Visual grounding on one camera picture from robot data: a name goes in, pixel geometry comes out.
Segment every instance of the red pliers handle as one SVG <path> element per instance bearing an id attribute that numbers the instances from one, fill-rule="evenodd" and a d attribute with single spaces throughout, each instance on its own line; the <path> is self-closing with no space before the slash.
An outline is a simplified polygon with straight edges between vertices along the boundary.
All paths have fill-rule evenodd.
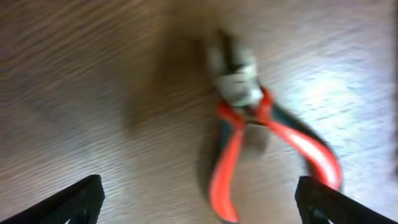
<path id="1" fill-rule="evenodd" d="M 281 110 L 267 90 L 262 89 L 262 92 L 264 97 L 255 112 L 259 122 L 311 162 L 320 182 L 338 190 L 342 173 L 330 148 L 314 132 Z M 209 200 L 224 223 L 238 223 L 239 218 L 230 197 L 230 185 L 243 141 L 245 120 L 226 102 L 220 103 L 218 115 L 222 122 L 221 154 L 211 176 Z"/>

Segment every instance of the pliers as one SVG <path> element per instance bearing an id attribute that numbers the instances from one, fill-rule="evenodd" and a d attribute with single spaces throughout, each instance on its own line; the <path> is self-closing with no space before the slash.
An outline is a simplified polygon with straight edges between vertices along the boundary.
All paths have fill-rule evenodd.
<path id="1" fill-rule="evenodd" d="M 208 66 L 223 97 L 218 105 L 220 154 L 208 184 L 208 200 L 223 223 L 238 223 L 230 197 L 246 123 L 268 127 L 298 150 L 315 169 L 316 178 L 338 190 L 342 171 L 327 144 L 306 125 L 278 106 L 269 90 L 259 84 L 252 53 L 237 39 L 220 31 L 207 48 Z"/>

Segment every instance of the black pliers handle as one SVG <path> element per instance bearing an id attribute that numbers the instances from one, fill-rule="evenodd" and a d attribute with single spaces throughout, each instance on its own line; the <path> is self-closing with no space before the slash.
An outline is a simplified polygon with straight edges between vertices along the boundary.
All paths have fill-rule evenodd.
<path id="1" fill-rule="evenodd" d="M 262 93 L 264 96 L 255 111 L 258 121 L 298 150 L 314 166 L 316 178 L 321 183 L 338 190 L 342 173 L 330 148 L 313 131 L 280 109 L 269 91 L 262 89 Z M 211 176 L 209 200 L 224 223 L 238 223 L 230 197 L 230 185 L 241 150 L 245 120 L 225 101 L 218 107 L 218 116 L 222 123 L 221 154 Z"/>

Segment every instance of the wood grain surface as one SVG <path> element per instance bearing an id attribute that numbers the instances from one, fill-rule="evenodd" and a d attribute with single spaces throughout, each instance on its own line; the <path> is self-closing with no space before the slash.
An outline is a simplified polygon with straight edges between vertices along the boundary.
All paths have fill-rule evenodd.
<path id="1" fill-rule="evenodd" d="M 217 223 L 199 189 L 218 95 L 209 7 L 254 49 L 261 82 L 335 149 L 345 194 L 398 220 L 393 0 L 3 0 L 0 220 L 90 174 L 98 223 Z M 242 160 L 242 223 L 300 223 L 300 156 L 271 136 Z"/>

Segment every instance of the pliers jaw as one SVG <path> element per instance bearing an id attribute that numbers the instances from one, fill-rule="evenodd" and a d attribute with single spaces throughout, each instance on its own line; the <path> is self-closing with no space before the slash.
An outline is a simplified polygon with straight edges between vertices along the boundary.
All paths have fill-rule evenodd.
<path id="1" fill-rule="evenodd" d="M 256 59 L 241 41 L 222 30 L 208 42 L 208 70 L 221 96 L 233 107 L 257 105 L 262 98 Z"/>

